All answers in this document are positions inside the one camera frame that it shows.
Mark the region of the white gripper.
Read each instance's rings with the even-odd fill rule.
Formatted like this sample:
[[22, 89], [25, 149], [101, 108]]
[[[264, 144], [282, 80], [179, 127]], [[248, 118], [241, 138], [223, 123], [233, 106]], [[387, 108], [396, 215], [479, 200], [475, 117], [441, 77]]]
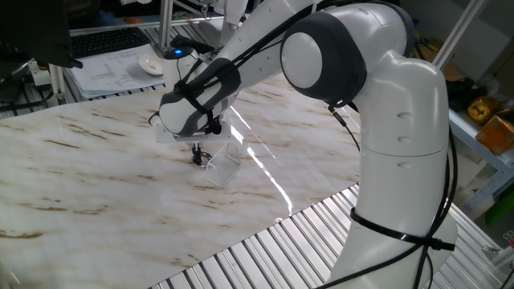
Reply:
[[[170, 132], [161, 122], [161, 118], [159, 116], [154, 117], [154, 131], [156, 135], [156, 141], [160, 144], [169, 144], [169, 143], [204, 143], [207, 141], [215, 141], [215, 140], [226, 140], [230, 138], [231, 135], [231, 127], [230, 127], [230, 118], [228, 116], [224, 116], [221, 114], [219, 117], [214, 119], [218, 122], [218, 128], [220, 129], [219, 134], [215, 134], [210, 129], [213, 128], [213, 125], [206, 125], [204, 128], [201, 128], [199, 131], [194, 133], [192, 136], [178, 136]], [[192, 161], [196, 165], [202, 165], [202, 149], [200, 144], [192, 144]]]

